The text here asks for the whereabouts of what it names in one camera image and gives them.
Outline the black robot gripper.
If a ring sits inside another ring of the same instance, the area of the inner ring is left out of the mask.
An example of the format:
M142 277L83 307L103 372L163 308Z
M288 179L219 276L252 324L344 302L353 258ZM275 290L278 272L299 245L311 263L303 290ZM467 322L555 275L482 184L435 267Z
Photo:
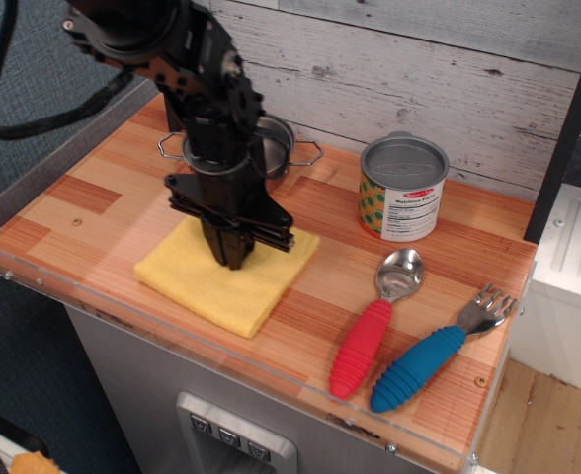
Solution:
M257 242L283 252L294 244L291 215L266 189L264 159L247 157L238 166L219 177L194 171L164 180L171 206L200 221L215 260L233 271Z

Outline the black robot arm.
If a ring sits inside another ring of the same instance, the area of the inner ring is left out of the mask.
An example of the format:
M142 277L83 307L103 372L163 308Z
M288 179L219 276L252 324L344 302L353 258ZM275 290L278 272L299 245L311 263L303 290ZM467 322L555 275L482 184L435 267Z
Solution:
M215 259L233 270L261 242L288 251L292 217L266 188L264 142L254 91L232 38L193 1L72 1L67 31L97 61L149 79L184 129L190 174L165 179L173 208L202 225Z

